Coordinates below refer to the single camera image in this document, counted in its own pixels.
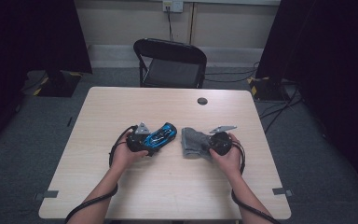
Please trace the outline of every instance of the forearm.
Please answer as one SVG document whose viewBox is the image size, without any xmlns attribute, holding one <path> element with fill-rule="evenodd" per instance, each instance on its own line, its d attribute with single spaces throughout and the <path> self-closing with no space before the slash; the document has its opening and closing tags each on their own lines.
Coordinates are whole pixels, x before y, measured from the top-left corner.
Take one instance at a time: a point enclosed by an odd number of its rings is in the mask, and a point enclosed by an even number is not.
<svg viewBox="0 0 358 224">
<path fill-rule="evenodd" d="M 252 190 L 243 180 L 241 173 L 230 173 L 227 175 L 227 179 L 239 201 L 271 216 L 267 208 L 257 199 Z M 270 223 L 264 218 L 255 215 L 240 206 L 239 208 L 244 223 Z"/>
<path fill-rule="evenodd" d="M 112 166 L 84 202 L 112 192 L 123 172 L 124 169 Z M 81 209 L 71 217 L 68 223 L 103 223 L 110 200 L 111 198 L 108 198 Z"/>
</svg>

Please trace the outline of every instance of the cable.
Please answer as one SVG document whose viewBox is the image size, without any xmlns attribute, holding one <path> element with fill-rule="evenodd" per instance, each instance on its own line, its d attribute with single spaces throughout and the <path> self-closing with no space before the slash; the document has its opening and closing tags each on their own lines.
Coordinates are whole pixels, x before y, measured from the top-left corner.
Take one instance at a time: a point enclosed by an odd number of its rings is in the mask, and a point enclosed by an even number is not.
<svg viewBox="0 0 358 224">
<path fill-rule="evenodd" d="M 247 74 L 247 73 L 252 73 L 250 76 L 247 76 L 247 77 L 241 78 L 241 79 L 237 79 L 237 80 L 232 80 L 232 81 L 220 81 L 220 80 L 212 80 L 212 79 L 207 79 L 207 78 L 205 78 L 204 80 L 205 80 L 205 81 L 212 81 L 212 82 L 240 82 L 240 81 L 244 81 L 244 80 L 246 80 L 247 78 L 251 77 L 256 70 L 257 70 L 257 69 L 251 70 L 251 71 L 248 71 L 248 72 L 243 72 L 243 73 L 220 73 L 220 74 L 217 74 L 217 73 L 216 73 L 216 74 L 205 74 L 205 75 L 222 75 L 222 74 L 231 74 L 231 75 L 233 75 L 233 74 Z"/>
<path fill-rule="evenodd" d="M 170 40 L 173 42 L 173 34 L 172 34 L 172 27 L 171 27 L 171 8 L 165 7 L 165 9 L 167 10 L 168 23 L 170 24 Z"/>
<path fill-rule="evenodd" d="M 284 104 L 285 104 L 285 102 L 282 102 L 282 103 L 277 103 L 276 105 L 269 106 L 266 109 L 264 109 L 263 112 L 258 115 L 258 117 L 262 117 L 264 115 L 264 113 L 266 113 L 267 110 L 271 109 L 272 107 L 275 107 L 275 106 L 278 106 L 278 105 L 284 105 Z"/>
<path fill-rule="evenodd" d="M 298 86 L 296 86 L 295 93 L 293 93 L 292 97 L 290 97 L 289 102 L 288 102 L 283 108 L 272 112 L 272 113 L 277 113 L 277 112 L 278 112 L 278 114 L 277 114 L 277 115 L 272 119 L 272 121 L 269 123 L 269 125 L 267 126 L 267 128 L 264 130 L 264 133 L 267 133 L 267 132 L 269 131 L 269 127 L 271 127 L 272 123 L 280 116 L 280 114 L 283 112 L 284 109 L 286 109 L 287 107 L 292 106 L 292 105 L 290 105 L 290 103 L 292 103 L 293 99 L 295 99 L 295 96 L 296 96 L 297 91 L 298 91 Z"/>
<path fill-rule="evenodd" d="M 243 174 L 243 170 L 245 168 L 245 150 L 243 149 L 243 146 L 241 145 L 241 143 L 239 142 L 235 142 L 233 141 L 232 142 L 232 146 L 234 146 L 236 149 L 238 149 L 241 153 L 241 168 L 240 168 L 240 171 L 241 171 L 241 174 Z M 273 224 L 280 224 L 279 221 L 277 221 L 275 218 L 267 215 L 266 213 L 258 210 L 258 209 L 255 209 L 253 208 L 252 206 L 249 206 L 243 202 L 241 202 L 237 196 L 235 195 L 234 193 L 234 189 L 231 191 L 231 198 L 232 198 L 232 201 L 234 201 L 234 203 L 236 203 L 239 207 L 243 208 L 243 209 L 246 209 L 248 210 L 249 212 L 257 215 L 257 216 L 260 216 L 262 218 L 264 218 L 265 220 L 273 223 Z"/>
<path fill-rule="evenodd" d="M 126 129 L 121 135 L 120 137 L 117 139 L 117 141 L 115 142 L 115 144 L 112 146 L 112 149 L 110 151 L 110 155 L 109 155 L 109 167 L 112 165 L 112 160 L 113 160 L 113 156 L 115 154 L 115 150 L 117 148 L 118 145 L 120 144 L 123 144 L 125 142 L 121 142 L 119 143 L 118 141 L 120 141 L 120 139 L 124 136 L 124 134 L 126 134 L 126 132 L 129 130 L 129 129 L 136 129 L 136 126 L 130 126 L 128 129 Z M 85 207 L 88 207 L 92 204 L 95 204 L 95 203 L 98 203 L 98 202 L 101 202 L 103 200 L 106 200 L 110 197 L 113 197 L 118 191 L 118 184 L 116 184 L 116 187 L 109 193 L 107 194 L 104 194 L 103 196 L 100 196 L 98 198 L 94 198 L 94 199 L 91 199 L 91 200 L 88 200 L 86 202 L 83 202 L 81 205 L 79 205 L 78 207 L 74 208 L 69 214 L 68 216 L 66 217 L 65 219 L 65 222 L 64 223 L 68 223 L 69 219 L 71 219 L 71 217 L 78 211 L 80 211 L 81 209 L 85 208 Z"/>
<path fill-rule="evenodd" d="M 112 190 L 112 192 L 110 193 L 107 193 L 101 197 L 98 197 L 98 198 L 94 198 L 94 199 L 91 199 L 89 201 L 86 201 L 84 203 L 82 203 L 81 205 L 79 205 L 78 207 L 76 207 L 74 210 L 72 210 L 68 216 L 66 217 L 65 219 L 65 222 L 64 223 L 68 223 L 69 219 L 71 219 L 71 217 L 78 211 L 80 211 L 81 209 L 85 208 L 85 207 L 88 207 L 92 204 L 95 204 L 95 203 L 98 203 L 98 202 L 101 202 L 105 199 L 108 199 L 110 197 L 113 197 L 116 193 L 117 193 L 117 190 L 118 190 L 118 185 L 116 185 L 116 187 Z"/>
<path fill-rule="evenodd" d="M 299 90 L 299 87 L 298 87 L 298 86 L 299 86 L 299 85 L 297 84 L 296 91 L 295 91 L 295 93 L 292 95 L 291 98 L 294 98 L 294 97 L 296 96 L 296 93 L 297 93 L 298 90 Z M 298 101 L 296 101 L 295 103 L 292 103 L 292 104 L 289 105 L 288 107 L 293 106 L 293 105 L 297 105 L 297 104 L 300 103 L 301 101 L 302 101 L 302 97 L 300 97 L 300 99 L 299 99 Z M 255 101 L 255 102 L 256 102 L 256 103 L 270 103 L 270 104 L 277 104 L 277 105 L 283 105 L 283 104 L 285 104 L 285 102 L 279 103 L 279 102 L 271 102 L 271 101 Z M 274 107 L 274 106 L 275 106 L 275 105 L 266 108 L 265 111 L 268 110 L 268 109 L 270 109 L 270 108 L 272 108 L 272 107 Z M 281 111 L 282 109 L 284 109 L 284 107 L 283 107 L 283 108 L 280 108 L 280 109 L 277 109 L 277 110 L 274 110 L 274 111 L 272 111 L 272 112 L 269 112 L 269 113 L 267 113 L 266 115 L 263 115 L 264 113 L 262 113 L 262 114 L 259 115 L 259 118 L 260 118 L 260 119 L 263 119 L 263 118 L 265 118 L 265 117 L 267 117 L 267 116 L 269 116 L 269 115 L 278 113 L 278 112 Z"/>
</svg>

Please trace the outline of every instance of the wooden table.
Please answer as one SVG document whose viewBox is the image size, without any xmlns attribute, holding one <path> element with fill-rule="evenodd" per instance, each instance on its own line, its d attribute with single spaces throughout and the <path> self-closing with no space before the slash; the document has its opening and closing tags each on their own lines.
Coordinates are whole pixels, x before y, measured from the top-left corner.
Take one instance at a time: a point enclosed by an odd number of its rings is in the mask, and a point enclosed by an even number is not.
<svg viewBox="0 0 358 224">
<path fill-rule="evenodd" d="M 208 104 L 198 104 L 200 97 Z M 119 135 L 141 121 L 151 132 L 168 121 L 178 134 L 126 171 L 106 218 L 241 219 L 217 164 L 183 157 L 182 128 L 209 133 L 221 125 L 238 126 L 231 132 L 245 148 L 243 177 L 255 195 L 275 218 L 291 216 L 285 195 L 272 192 L 282 183 L 248 91 L 116 87 L 90 89 L 48 188 L 59 192 L 57 198 L 45 198 L 39 216 L 65 218 L 81 204 L 109 168 L 108 153 Z"/>
</svg>

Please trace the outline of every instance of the black curtain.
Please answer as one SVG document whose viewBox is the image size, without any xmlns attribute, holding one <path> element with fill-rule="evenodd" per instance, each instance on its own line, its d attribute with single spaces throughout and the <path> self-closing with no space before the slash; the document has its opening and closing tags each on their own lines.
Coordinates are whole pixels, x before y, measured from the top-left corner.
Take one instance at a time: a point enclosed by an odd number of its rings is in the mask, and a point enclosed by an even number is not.
<svg viewBox="0 0 358 224">
<path fill-rule="evenodd" d="M 0 116 L 31 70 L 92 73 L 73 0 L 0 1 Z"/>
<path fill-rule="evenodd" d="M 329 140 L 358 173 L 358 1 L 282 0 L 259 70 L 300 83 Z"/>
</svg>

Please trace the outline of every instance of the hand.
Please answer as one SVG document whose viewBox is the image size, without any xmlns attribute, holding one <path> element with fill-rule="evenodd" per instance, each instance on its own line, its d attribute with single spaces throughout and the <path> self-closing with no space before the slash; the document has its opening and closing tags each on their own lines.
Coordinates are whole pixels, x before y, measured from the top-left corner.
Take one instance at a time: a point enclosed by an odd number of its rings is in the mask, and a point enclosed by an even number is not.
<svg viewBox="0 0 358 224">
<path fill-rule="evenodd" d="M 137 161 L 139 158 L 144 157 L 147 155 L 148 151 L 138 151 L 138 152 L 132 152 L 128 146 L 127 146 L 127 136 L 131 134 L 131 132 L 126 132 L 124 136 L 118 141 L 119 144 L 116 148 L 113 161 L 112 161 L 112 167 L 115 167 L 115 169 L 119 169 L 124 171 L 128 167 L 130 167 L 135 161 Z"/>
<path fill-rule="evenodd" d="M 228 135 L 233 142 L 240 142 L 234 134 L 229 133 Z M 219 164 L 219 168 L 226 176 L 241 174 L 241 153 L 237 148 L 231 147 L 229 152 L 224 156 L 220 156 L 211 148 L 209 151 L 211 152 L 212 158 Z"/>
</svg>

